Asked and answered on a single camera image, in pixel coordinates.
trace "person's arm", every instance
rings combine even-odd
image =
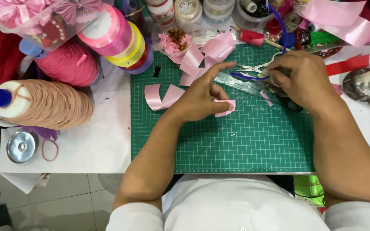
[[[291,77],[277,67],[291,69]],[[329,82],[323,60],[304,51],[291,51],[267,69],[289,97],[312,115],[314,166],[326,207],[345,201],[370,202],[370,147]]]
[[[163,114],[124,174],[113,210],[132,202],[149,203],[162,210],[161,197],[174,173],[180,129],[188,121],[232,109],[227,102],[213,102],[213,99],[229,99],[213,79],[219,71],[235,65],[235,62],[224,62],[212,66]]]

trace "white shirt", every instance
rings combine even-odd
[[[370,231],[370,203],[344,202],[325,222],[261,175],[185,175],[163,198],[117,208],[107,231]]]

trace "green cutting mat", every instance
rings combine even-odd
[[[244,65],[269,62],[278,50],[263,45],[237,45],[226,61]],[[158,78],[153,77],[160,66]],[[155,52],[149,70],[131,76],[131,157],[138,154],[165,110],[152,111],[144,87],[161,84],[164,98],[170,84],[179,86],[182,71],[167,56]],[[175,158],[176,173],[271,173],[311,172],[312,123],[309,115],[270,107],[263,98],[222,85],[236,99],[233,113],[209,116],[187,123],[180,132]]]

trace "person's hand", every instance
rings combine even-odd
[[[291,77],[276,70],[278,67],[290,69]],[[330,110],[332,104],[342,102],[333,89],[325,63],[319,56],[303,50],[289,51],[275,59],[266,69],[275,84],[279,84],[295,103],[312,114]]]
[[[213,79],[220,71],[233,68],[236,62],[222,62],[213,65],[204,75],[195,80],[188,90],[167,110],[181,122],[197,121],[211,114],[231,110],[228,102],[213,102],[214,99],[229,99],[228,95]]]

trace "clear plastic ruler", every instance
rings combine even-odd
[[[254,95],[262,99],[264,99],[264,97],[260,94],[260,92],[264,91],[268,95],[269,100],[271,102],[280,105],[280,102],[278,98],[275,96],[275,94],[270,92],[268,88],[262,86],[259,83],[251,82],[249,80],[243,81],[241,79],[234,78],[233,76],[226,74],[224,72],[219,72],[218,76],[216,76],[214,81],[225,84],[226,86],[238,89],[240,91],[246,92],[248,94]]]

